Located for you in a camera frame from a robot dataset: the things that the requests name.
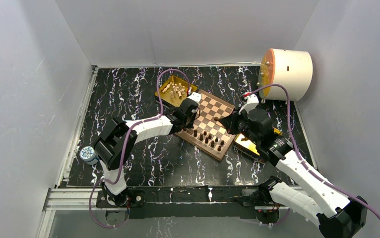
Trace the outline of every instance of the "cylinder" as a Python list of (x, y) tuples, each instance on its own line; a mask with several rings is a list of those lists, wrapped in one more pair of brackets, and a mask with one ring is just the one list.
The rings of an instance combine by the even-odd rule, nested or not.
[[(276, 83), (284, 86), (290, 101), (300, 100), (310, 86), (313, 62), (305, 51), (269, 49), (263, 57), (260, 87)], [(259, 92), (262, 99), (286, 101), (285, 92), (279, 87), (269, 87)]]
[(97, 153), (91, 146), (83, 147), (80, 150), (79, 156), (83, 161), (85, 161), (89, 165), (96, 164), (99, 161)]

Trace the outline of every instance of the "black marble surface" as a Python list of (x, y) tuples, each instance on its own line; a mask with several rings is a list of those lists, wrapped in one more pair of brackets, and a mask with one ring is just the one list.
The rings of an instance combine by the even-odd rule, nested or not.
[[(167, 68), (99, 69), (77, 148), (88, 146), (112, 117), (144, 119), (155, 116), (159, 104), (154, 99), (156, 79)], [(257, 88), (258, 66), (180, 67), (192, 84), (236, 107), (241, 94)], [(164, 75), (165, 82), (171, 73)], [(288, 136), (286, 105), (266, 101), (262, 105), (274, 120), (274, 126)], [(301, 154), (311, 164), (310, 153), (294, 105), (291, 125)], [(92, 186), (102, 175), (98, 165), (89, 166), (77, 154), (67, 186)], [(253, 185), (275, 175), (287, 184), (294, 182), (271, 164), (262, 165), (232, 146), (221, 162), (175, 135), (150, 138), (136, 144), (125, 164), (129, 186), (153, 185)]]

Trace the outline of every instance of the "chessboard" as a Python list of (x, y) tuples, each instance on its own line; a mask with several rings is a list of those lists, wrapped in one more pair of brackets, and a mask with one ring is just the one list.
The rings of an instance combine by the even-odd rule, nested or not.
[(234, 106), (203, 90), (198, 93), (201, 94), (200, 116), (196, 116), (193, 129), (182, 130), (176, 135), (221, 161), (235, 135), (228, 134), (218, 119), (228, 116)]

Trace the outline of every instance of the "white backdrop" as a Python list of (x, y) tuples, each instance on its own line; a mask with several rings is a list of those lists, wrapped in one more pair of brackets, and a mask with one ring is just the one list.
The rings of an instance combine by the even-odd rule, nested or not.
[(293, 49), (318, 0), (56, 0), (91, 64), (261, 61)]
[(0, 238), (37, 235), (90, 73), (53, 0), (0, 0)]
[[(320, 172), (380, 212), (380, 4), (321, 0), (295, 49), (313, 59), (298, 106)], [(357, 236), (380, 238), (367, 218)]]

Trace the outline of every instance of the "cable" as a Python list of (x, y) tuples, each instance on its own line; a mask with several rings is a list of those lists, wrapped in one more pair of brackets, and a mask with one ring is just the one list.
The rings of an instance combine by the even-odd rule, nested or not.
[[(280, 85), (280, 84), (276, 84), (276, 83), (269, 84), (269, 85), (263, 86), (263, 87), (261, 87), (261, 88), (258, 88), (258, 89), (256, 89), (256, 90), (252, 91), (251, 93), (247, 93), (247, 94), (245, 94), (245, 96), (249, 96), (249, 95), (255, 94), (255, 93), (257, 93), (257, 92), (259, 92), (259, 91), (261, 91), (261, 90), (263, 90), (263, 89), (265, 89), (265, 88), (273, 87), (273, 86), (275, 86), (275, 87), (280, 87), (280, 88), (282, 88), (283, 91), (285, 92), (285, 95), (286, 95), (286, 103), (287, 103), (287, 105), (288, 105), (288, 107), (287, 107), (287, 108), (288, 108), (288, 109), (287, 109), (287, 123), (288, 123), (288, 127), (290, 128), (290, 125), (291, 125), (290, 112), (291, 112), (291, 111), (290, 111), (289, 94), (288, 94), (288, 91), (286, 90), (286, 88), (284, 88), (282, 85)], [(355, 196), (351, 195), (350, 193), (345, 192), (344, 190), (342, 190), (342, 189), (340, 189), (340, 188), (338, 188), (338, 187), (336, 187), (336, 186), (330, 184), (330, 183), (327, 182), (327, 181), (324, 181), (324, 180), (323, 180), (322, 178), (320, 178), (320, 177), (319, 177), (314, 171), (309, 170), (309, 167), (308, 167), (308, 165), (307, 165), (307, 162), (303, 159), (303, 157), (302, 157), (301, 154), (300, 154), (300, 151), (299, 151), (299, 149), (298, 149), (298, 145), (297, 145), (297, 143), (296, 143), (296, 141), (295, 141), (294, 135), (292, 134), (292, 130), (289, 129), (288, 131), (289, 131), (289, 136), (291, 137), (291, 140), (292, 140), (292, 144), (294, 145), (294, 151), (295, 151), (295, 153), (296, 153), (296, 155), (297, 155), (298, 160), (301, 161), (301, 164), (303, 165), (303, 167), (304, 167), (306, 170), (308, 170), (309, 173), (310, 173), (313, 177), (315, 177), (316, 179), (318, 179), (320, 182), (324, 182), (324, 184), (327, 185), (328, 187), (330, 187), (330, 188), (332, 188), (332, 189), (334, 189), (334, 190), (336, 190), (336, 191), (338, 191), (338, 192), (340, 192), (340, 193), (342, 193), (342, 194), (345, 194), (346, 196), (348, 196), (348, 197), (351, 198), (352, 200), (355, 200), (355, 201), (358, 202), (359, 204), (363, 205), (363, 206), (366, 207), (368, 210), (370, 210), (372, 213), (374, 213), (374, 215), (380, 220), (380, 214), (379, 214), (379, 213), (378, 213), (373, 207), (371, 207), (371, 206), (368, 205), (367, 203), (361, 201), (360, 199), (356, 198)]]
[(130, 126), (130, 128), (128, 129), (127, 133), (126, 133), (126, 136), (125, 136), (125, 141), (123, 143), (123, 149), (122, 149), (122, 154), (121, 154), (121, 157), (120, 157), (120, 165), (119, 165), (119, 173), (117, 174), (117, 178), (116, 180), (114, 181), (111, 181), (109, 179), (100, 179), (98, 180), (93, 188), (92, 188), (92, 191), (91, 191), (91, 196), (89, 197), (89, 203), (88, 203), (88, 208), (89, 208), (89, 213), (91, 214), (91, 217), (92, 219), (94, 220), (94, 222), (104, 228), (115, 228), (115, 227), (118, 227), (118, 226), (121, 226), (123, 225), (126, 221), (123, 221), (123, 222), (120, 222), (118, 225), (113, 225), (113, 226), (106, 226), (100, 222), (98, 222), (94, 216), (94, 214), (92, 213), (92, 209), (91, 209), (91, 200), (92, 200), (92, 195), (94, 194), (94, 191), (97, 187), (98, 184), (100, 184), (101, 182), (107, 182), (109, 184), (116, 184), (119, 180), (120, 180), (120, 176), (122, 174), (122, 171), (123, 171), (123, 161), (124, 161), (124, 157), (125, 157), (125, 153), (126, 153), (126, 146), (127, 146), (127, 141), (128, 141), (128, 138), (130, 137), (130, 134), (131, 134), (131, 131), (133, 130), (133, 128), (139, 124), (142, 124), (144, 122), (149, 122), (149, 121), (153, 121), (153, 120), (157, 120), (157, 119), (160, 119), (162, 117), (162, 114), (164, 112), (164, 105), (162, 103), (162, 98), (161, 98), (161, 93), (159, 91), (159, 82), (162, 78), (162, 76), (164, 74), (166, 74), (167, 72), (171, 72), (171, 71), (175, 71), (175, 72), (178, 72), (178, 73), (181, 73), (183, 76), (184, 76), (184, 79), (187, 81), (187, 84), (188, 84), (188, 90), (187, 90), (187, 95), (189, 95), (191, 93), (191, 87), (190, 87), (190, 81), (189, 81), (189, 78), (187, 78), (187, 75), (185, 73), (183, 73), (182, 71), (178, 70), (178, 69), (175, 69), (175, 68), (170, 68), (170, 69), (167, 69), (165, 71), (163, 71), (159, 76), (158, 76), (158, 79), (156, 80), (156, 92), (158, 93), (158, 99), (159, 99), (159, 104), (160, 104), (160, 112), (157, 116), (155, 117), (152, 117), (152, 118), (148, 118), (146, 120), (140, 120), (136, 123), (134, 123), (133, 125)]
[(199, 115), (195, 118), (195, 120), (200, 117), (200, 107), (197, 107), (197, 111), (199, 112)]

